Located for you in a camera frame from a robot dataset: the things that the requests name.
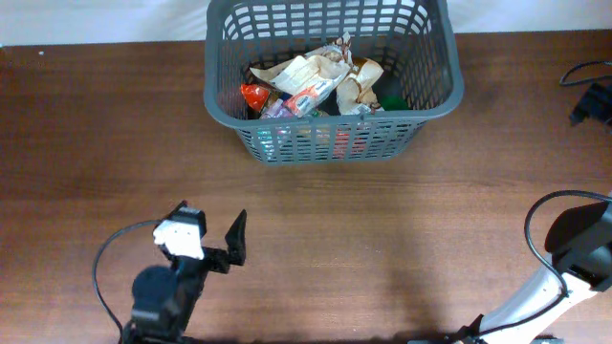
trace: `gray basket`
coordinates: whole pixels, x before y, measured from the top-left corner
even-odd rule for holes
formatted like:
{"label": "gray basket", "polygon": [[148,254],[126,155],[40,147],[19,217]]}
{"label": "gray basket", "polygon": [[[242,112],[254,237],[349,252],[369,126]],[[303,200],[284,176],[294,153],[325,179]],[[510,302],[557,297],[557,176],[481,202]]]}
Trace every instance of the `gray basket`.
{"label": "gray basket", "polygon": [[[241,83],[258,82],[249,67],[270,68],[343,32],[353,36],[353,56],[384,69],[373,87],[379,99],[401,97],[411,110],[249,119],[240,93]],[[390,159],[463,93],[446,0],[213,0],[208,7],[205,104],[266,164]]]}

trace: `brown wooden surface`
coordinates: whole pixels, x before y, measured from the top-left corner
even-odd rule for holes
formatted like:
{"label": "brown wooden surface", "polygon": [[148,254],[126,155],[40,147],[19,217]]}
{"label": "brown wooden surface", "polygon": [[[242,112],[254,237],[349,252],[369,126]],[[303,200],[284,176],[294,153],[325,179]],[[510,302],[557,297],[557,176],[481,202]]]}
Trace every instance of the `brown wooden surface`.
{"label": "brown wooden surface", "polygon": [[[202,101],[204,44],[4,48],[0,95],[0,342],[115,343],[91,286],[101,242],[182,199],[207,244],[249,211],[249,257],[210,275],[187,334],[241,341],[388,338],[455,331],[537,268],[525,213],[562,188],[612,189],[612,136],[567,116],[579,61],[610,32],[458,35],[460,107],[389,162],[269,168]],[[546,204],[540,243],[563,209]],[[102,292],[122,321],[131,283],[164,264],[149,229],[111,246]],[[612,342],[611,293],[549,333]]]}

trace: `basket rim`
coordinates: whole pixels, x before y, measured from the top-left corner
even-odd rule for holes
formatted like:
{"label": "basket rim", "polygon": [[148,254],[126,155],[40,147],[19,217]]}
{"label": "basket rim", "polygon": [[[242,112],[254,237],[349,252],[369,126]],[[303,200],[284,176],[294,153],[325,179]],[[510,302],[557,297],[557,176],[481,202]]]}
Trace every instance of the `basket rim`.
{"label": "basket rim", "polygon": [[452,90],[447,99],[440,105],[426,110],[400,110],[400,111],[383,111],[376,115],[360,115],[360,116],[330,116],[328,118],[269,118],[260,119],[238,119],[226,114],[216,100],[217,90],[217,59],[219,41],[222,36],[222,25],[219,23],[219,18],[222,12],[227,11],[230,7],[242,1],[229,0],[212,0],[208,6],[207,22],[208,34],[205,41],[205,87],[204,87],[204,103],[208,113],[219,123],[236,130],[252,130],[262,126],[276,125],[307,125],[314,121],[317,124],[352,124],[367,121],[392,121],[392,120],[414,120],[427,121],[430,119],[440,118],[453,111],[463,99],[465,93],[465,84],[461,70],[459,68],[459,55],[457,53],[457,45],[455,36],[450,25],[448,17],[447,0],[436,0],[440,12],[442,28],[444,32],[445,43],[448,52],[448,63],[450,67],[450,76],[452,79]]}

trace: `white background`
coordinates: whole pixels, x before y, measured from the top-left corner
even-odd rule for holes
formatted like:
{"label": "white background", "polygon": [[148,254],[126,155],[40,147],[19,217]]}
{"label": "white background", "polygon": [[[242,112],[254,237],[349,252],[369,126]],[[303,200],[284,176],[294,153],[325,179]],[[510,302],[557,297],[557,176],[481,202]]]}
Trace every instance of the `white background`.
{"label": "white background", "polygon": [[[0,0],[0,44],[201,40],[209,2]],[[610,0],[448,0],[448,10],[455,32],[612,29]]]}

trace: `wood grain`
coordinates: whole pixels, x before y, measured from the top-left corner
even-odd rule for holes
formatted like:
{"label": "wood grain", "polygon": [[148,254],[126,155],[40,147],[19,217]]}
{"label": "wood grain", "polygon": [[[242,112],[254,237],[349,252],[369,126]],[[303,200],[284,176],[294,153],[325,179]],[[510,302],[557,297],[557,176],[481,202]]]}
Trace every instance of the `wood grain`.
{"label": "wood grain", "polygon": [[[282,168],[255,161],[208,115],[202,42],[3,48],[0,341],[115,343],[91,287],[98,245],[182,199],[206,211],[211,246],[249,211],[247,264],[208,278],[191,336],[390,338],[453,332],[491,311],[537,268],[521,229],[531,204],[612,188],[612,136],[568,125],[586,86],[557,86],[575,63],[609,58],[612,34],[470,34],[457,45],[462,104],[400,157]],[[546,204],[535,239],[578,204]],[[163,263],[148,230],[109,248],[99,280],[120,319],[136,274]],[[611,305],[598,296],[548,332],[612,342]]]}

